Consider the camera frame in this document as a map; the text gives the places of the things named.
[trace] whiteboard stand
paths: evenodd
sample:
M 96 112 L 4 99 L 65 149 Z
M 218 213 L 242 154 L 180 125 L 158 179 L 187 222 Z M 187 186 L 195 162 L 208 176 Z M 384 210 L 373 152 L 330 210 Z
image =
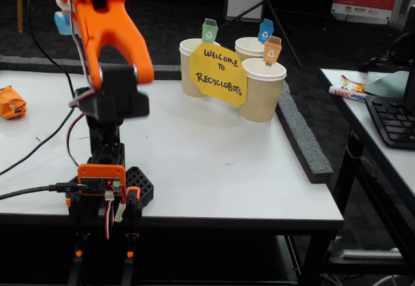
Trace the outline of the whiteboard stand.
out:
M 246 21 L 253 21 L 253 22 L 258 21 L 258 19 L 257 19 L 257 20 L 255 20 L 255 19 L 251 19 L 251 18 L 244 18 L 244 16 L 246 16 L 246 15 L 247 15 L 247 14 L 249 14 L 250 12 L 254 11 L 255 9 L 259 8 L 260 6 L 262 7 L 262 11 L 261 11 L 261 16 L 262 16 L 262 15 L 263 15 L 263 11 L 264 11 L 264 7 L 265 7 L 266 5 L 268 5 L 268 7 L 271 9 L 271 13 L 272 13 L 272 15 L 274 16 L 274 20 L 275 20 L 275 21 L 276 21 L 276 23 L 278 24 L 278 27 L 279 27 L 279 29 L 281 30 L 281 33 L 282 33 L 282 35 L 283 35 L 283 38 L 284 38 L 285 42 L 287 43 L 287 45 L 288 45 L 288 47 L 289 47 L 289 49 L 290 49 L 290 52 L 291 52 L 292 56 L 294 57 L 295 61 L 297 62 L 298 67 L 301 69 L 301 62 L 300 62 L 300 60 L 298 59 L 298 56 L 297 56 L 297 54 L 296 54 L 296 52 L 295 52 L 294 48 L 292 47 L 291 42 L 290 42 L 290 40 L 288 39 L 288 36 L 287 36 L 287 34 L 285 33 L 285 30 L 284 30 L 284 28 L 283 28 L 282 24 L 279 22 L 279 19 L 278 19 L 277 15 L 276 15 L 276 13 L 275 13 L 275 11 L 274 11 L 274 8 L 273 8 L 272 3 L 270 2 L 270 0 L 262 0 L 262 1 L 260 1 L 258 4 L 256 4 L 256 5 L 254 5 L 253 7 L 251 7 L 251 8 L 249 8 L 249 9 L 245 10 L 242 14 L 239 14 L 238 16 L 233 17 L 233 18 L 231 18 L 229 21 L 225 22 L 223 25 L 221 25 L 221 26 L 219 27 L 219 29 L 220 29 L 220 28 L 225 27 L 226 25 L 230 24 L 231 22 L 234 22 L 235 20 L 241 20 L 241 18 L 242 18 L 242 20 L 246 20 Z M 227 8 L 227 7 L 228 7 L 228 0 L 226 0 L 226 6 L 225 6 L 225 8 Z

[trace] black keyboard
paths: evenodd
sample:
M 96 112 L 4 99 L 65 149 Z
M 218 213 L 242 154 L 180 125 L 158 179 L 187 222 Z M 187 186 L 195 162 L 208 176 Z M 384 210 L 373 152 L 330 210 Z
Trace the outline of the black keyboard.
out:
M 366 105 L 383 141 L 401 149 L 415 149 L 415 117 L 405 111 L 403 99 L 366 96 Z

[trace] dark carpet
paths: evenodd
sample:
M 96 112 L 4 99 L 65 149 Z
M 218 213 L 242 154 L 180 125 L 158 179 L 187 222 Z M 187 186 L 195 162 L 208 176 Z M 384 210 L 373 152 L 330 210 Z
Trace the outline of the dark carpet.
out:
M 58 10 L 54 0 L 35 0 L 33 28 L 38 41 L 53 58 L 78 60 L 78 53 L 70 36 L 60 36 L 53 21 Z M 179 43 L 187 38 L 200 37 L 205 18 L 213 18 L 218 24 L 225 22 L 223 5 L 194 5 L 190 2 L 157 3 L 128 0 L 126 9 L 144 35 L 154 64 L 180 64 Z M 1 0 L 0 55 L 42 57 L 27 32 L 17 32 L 16 0 Z M 287 82 L 299 111 L 316 136 L 322 150 L 330 160 L 336 173 L 340 169 L 346 146 L 349 125 L 331 101 L 323 83 L 317 77 L 318 68 L 357 69 L 368 59 L 386 52 L 399 34 L 386 25 L 366 25 L 335 21 L 333 18 L 315 16 L 303 12 L 277 10 L 290 36 L 291 43 L 302 62 L 296 67 L 288 46 L 284 45 L 279 62 L 288 71 Z M 266 10 L 265 17 L 271 19 Z M 253 23 L 235 22 L 219 30 L 217 42 L 229 49 L 234 48 L 237 38 L 256 36 L 259 28 Z M 281 36 L 275 26 L 274 35 Z M 105 48 L 101 62 L 123 63 L 122 57 L 113 49 Z M 329 187 L 333 189 L 335 175 Z M 405 211 L 392 187 L 390 196 L 397 202 L 408 220 L 412 217 Z M 342 237 L 335 250 L 369 249 L 389 250 L 394 246 L 379 217 L 355 184 L 346 210 L 346 224 L 339 235 Z M 307 241 L 298 239 L 299 250 L 304 251 Z M 345 285 L 371 285 L 380 277 L 363 277 L 345 281 Z M 402 280 L 400 285 L 409 284 Z

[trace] kraft paper cup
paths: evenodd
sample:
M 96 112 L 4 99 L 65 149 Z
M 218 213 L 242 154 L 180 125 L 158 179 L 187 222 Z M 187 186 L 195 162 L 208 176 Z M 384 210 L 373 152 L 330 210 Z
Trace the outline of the kraft paper cup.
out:
M 190 38 L 180 43 L 180 62 L 182 68 L 182 88 L 185 95 L 192 98 L 207 98 L 190 79 L 189 56 L 202 43 L 201 38 Z
M 287 70 L 279 63 L 270 67 L 262 59 L 242 62 L 248 76 L 246 102 L 241 106 L 241 117 L 255 123 L 267 123 L 277 107 Z
M 250 58 L 264 57 L 265 45 L 258 38 L 239 38 L 235 42 L 235 52 L 241 62 Z

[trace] table edge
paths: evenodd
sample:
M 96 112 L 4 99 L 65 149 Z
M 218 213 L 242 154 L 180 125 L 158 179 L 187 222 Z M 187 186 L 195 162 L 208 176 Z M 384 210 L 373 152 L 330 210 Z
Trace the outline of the table edge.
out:
M 99 217 L 90 226 L 102 226 L 103 217 Z M 26 226 L 76 226 L 69 215 L 29 215 L 19 213 L 0 213 L 2 225 Z M 209 228 L 228 230 L 340 230 L 342 220 L 323 219 L 231 219 L 231 218 L 191 218 L 191 217 L 141 217 L 134 226 L 138 228 Z

